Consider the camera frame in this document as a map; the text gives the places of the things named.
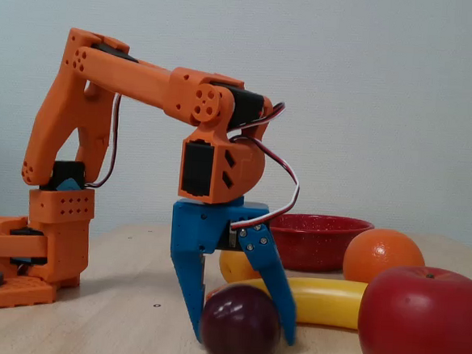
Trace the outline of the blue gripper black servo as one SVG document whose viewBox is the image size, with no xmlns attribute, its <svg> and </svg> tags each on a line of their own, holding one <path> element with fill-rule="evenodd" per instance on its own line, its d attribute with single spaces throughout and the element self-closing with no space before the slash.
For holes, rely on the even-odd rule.
<svg viewBox="0 0 472 354">
<path fill-rule="evenodd" d="M 179 200 L 173 206 L 171 258 L 196 339 L 200 342 L 200 320 L 204 309 L 204 263 L 202 253 L 215 250 L 245 251 L 278 309 L 284 337 L 296 343 L 297 307 L 280 260 L 275 239 L 267 225 L 241 228 L 230 245 L 230 225 L 268 213 L 268 206 L 238 198 L 227 204 Z"/>
</svg>

